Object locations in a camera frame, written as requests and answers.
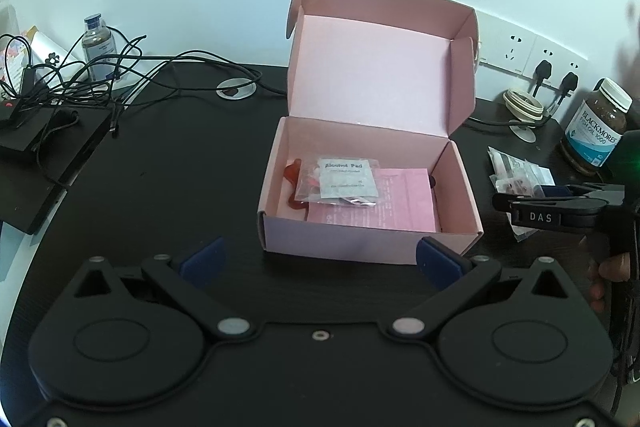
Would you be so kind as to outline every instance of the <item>human hand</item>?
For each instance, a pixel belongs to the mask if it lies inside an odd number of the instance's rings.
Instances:
[[[621,253],[610,257],[599,264],[591,261],[587,271],[587,277],[591,280],[589,296],[591,297],[591,309],[596,313],[604,311],[604,281],[624,282],[631,277],[631,265],[628,253]]]

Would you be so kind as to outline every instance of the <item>brown supplement bottle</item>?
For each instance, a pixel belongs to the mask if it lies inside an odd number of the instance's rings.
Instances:
[[[631,97],[610,78],[590,92],[560,140],[562,154],[575,170],[593,176],[626,131]]]

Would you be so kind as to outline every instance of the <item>black wooden desk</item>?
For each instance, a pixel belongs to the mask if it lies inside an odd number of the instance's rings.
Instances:
[[[284,68],[263,67],[264,80],[284,86]],[[183,87],[215,86],[225,71],[202,64],[178,66]],[[171,81],[165,76],[164,81]],[[162,97],[148,86],[137,102]],[[476,116],[500,108],[479,101]],[[412,266],[322,261],[263,253],[255,211],[284,100],[259,89],[229,102],[213,92],[182,96],[124,114],[118,139],[106,137],[66,195],[36,252],[22,286],[0,365],[0,399],[13,423],[42,398],[31,376],[26,348],[34,328],[70,277],[92,255],[112,264],[137,264],[157,253],[196,250],[222,235],[228,263],[209,292],[256,319],[276,321],[378,319],[398,316],[433,290]],[[578,237],[538,232],[515,242],[504,214],[490,207],[492,172],[487,146],[550,166],[556,181],[572,172],[553,147],[561,131],[554,121],[526,144],[508,129],[454,134],[484,224],[474,248],[509,266],[529,266],[552,255],[586,288],[587,260],[577,254]]]

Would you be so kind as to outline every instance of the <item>screw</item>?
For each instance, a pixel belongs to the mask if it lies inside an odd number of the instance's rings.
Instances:
[[[218,323],[218,330],[225,335],[242,335],[249,331],[251,325],[240,317],[229,317]]]
[[[311,338],[315,341],[328,341],[331,338],[331,333],[324,330],[316,330],[311,333]]]
[[[47,427],[66,427],[66,423],[60,418],[49,418]]]
[[[424,322],[414,317],[402,317],[394,320],[392,328],[401,335],[416,335],[424,329]]]

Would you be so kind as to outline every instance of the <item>bottle label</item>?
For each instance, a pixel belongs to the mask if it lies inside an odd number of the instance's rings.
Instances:
[[[86,59],[87,61],[92,60],[94,58],[100,57],[102,55],[113,55],[116,54],[116,41],[113,38],[113,35],[107,41],[104,41],[102,44],[98,44],[97,46],[93,46],[91,48],[85,48]],[[110,62],[111,64],[116,63],[115,58],[108,58],[101,60],[100,62]],[[110,64],[96,64],[95,66],[90,67],[91,72],[91,80],[94,82],[100,82],[105,80],[111,73],[113,73],[114,66]]]
[[[582,102],[566,128],[566,139],[571,147],[594,167],[604,163],[621,137],[622,134],[598,118],[586,102]]]

